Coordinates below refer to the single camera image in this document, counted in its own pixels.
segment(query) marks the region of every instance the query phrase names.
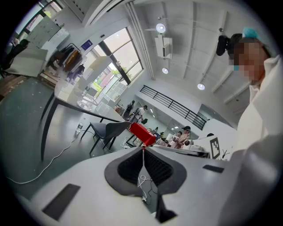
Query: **white ceiling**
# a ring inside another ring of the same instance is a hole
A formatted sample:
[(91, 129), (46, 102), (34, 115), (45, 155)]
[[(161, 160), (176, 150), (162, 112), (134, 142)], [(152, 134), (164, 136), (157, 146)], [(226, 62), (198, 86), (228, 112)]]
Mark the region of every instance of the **white ceiling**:
[[(168, 0), (153, 3), (148, 0), (146, 3), (135, 3), (135, 9), (148, 48), (154, 48), (150, 59), (157, 62), (155, 76), (166, 76), (160, 73), (165, 67), (169, 69), (167, 76), (182, 80), (183, 83), (195, 86), (203, 83), (207, 97), (213, 95), (239, 119), (249, 103), (249, 81), (239, 72), (229, 73), (233, 67), (229, 66), (228, 54), (215, 54), (217, 41), (219, 35), (231, 37), (234, 33), (241, 33), (245, 26), (257, 29), (266, 39), (266, 32), (259, 22), (251, 15), (242, 15), (245, 10), (239, 11), (217, 0)], [(163, 36), (173, 38), (171, 60), (157, 56), (154, 42), (157, 31), (146, 30), (155, 28), (158, 23), (166, 26), (167, 31)], [(224, 29), (222, 33), (219, 32), (220, 27)]]

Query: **blue sign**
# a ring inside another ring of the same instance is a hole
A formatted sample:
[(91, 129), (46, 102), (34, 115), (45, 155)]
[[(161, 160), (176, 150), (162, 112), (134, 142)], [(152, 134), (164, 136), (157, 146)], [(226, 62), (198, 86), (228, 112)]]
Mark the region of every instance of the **blue sign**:
[(90, 46), (92, 46), (92, 42), (90, 40), (87, 40), (81, 47), (84, 50), (87, 50)]

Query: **black chair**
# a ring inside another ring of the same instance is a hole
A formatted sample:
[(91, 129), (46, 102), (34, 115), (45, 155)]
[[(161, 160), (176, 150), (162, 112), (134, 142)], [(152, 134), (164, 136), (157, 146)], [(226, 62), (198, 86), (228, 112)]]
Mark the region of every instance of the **black chair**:
[(106, 147), (106, 145), (108, 145), (110, 140), (113, 138), (113, 140), (110, 144), (110, 147), (109, 147), (109, 149), (110, 149), (112, 147), (116, 137), (119, 136), (130, 125), (131, 125), (131, 123), (126, 122), (126, 121), (125, 122), (114, 122), (114, 123), (108, 123), (108, 124), (91, 122), (80, 139), (82, 139), (84, 137), (84, 135), (87, 132), (87, 130), (89, 129), (89, 127), (92, 127), (94, 132), (95, 132), (94, 136), (97, 136), (98, 139), (96, 140), (96, 142), (93, 145), (89, 154), (92, 153), (94, 147), (97, 145), (97, 143), (100, 139), (103, 139), (104, 142), (105, 142), (105, 145), (103, 147), (103, 149), (104, 149)]

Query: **tree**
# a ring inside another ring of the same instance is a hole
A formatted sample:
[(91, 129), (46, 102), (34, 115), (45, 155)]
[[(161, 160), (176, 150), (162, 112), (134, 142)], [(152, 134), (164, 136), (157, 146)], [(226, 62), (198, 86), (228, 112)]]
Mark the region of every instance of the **tree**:
[[(127, 71), (127, 68), (126, 68), (126, 67), (122, 67), (122, 68), (123, 68), (124, 72)], [(115, 75), (115, 74), (119, 74), (119, 75), (120, 75), (120, 72), (119, 72), (118, 70), (112, 70), (111, 72), (112, 72), (113, 75)], [(128, 78), (129, 78), (129, 80), (131, 80), (132, 74), (127, 73), (127, 76), (128, 76)]]

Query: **light fixture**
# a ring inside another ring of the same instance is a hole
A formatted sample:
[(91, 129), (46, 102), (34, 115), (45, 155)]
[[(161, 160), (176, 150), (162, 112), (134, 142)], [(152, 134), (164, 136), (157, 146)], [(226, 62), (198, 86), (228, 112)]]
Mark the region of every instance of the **light fixture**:
[(167, 68), (162, 68), (162, 72), (164, 73), (164, 74), (168, 74), (168, 69)]
[(159, 33), (164, 33), (166, 31), (166, 27), (164, 24), (162, 23), (159, 23), (156, 25), (156, 30), (159, 32)]
[(205, 86), (200, 83), (200, 84), (198, 84), (198, 89), (199, 89), (199, 90), (204, 90), (204, 89), (205, 89)]

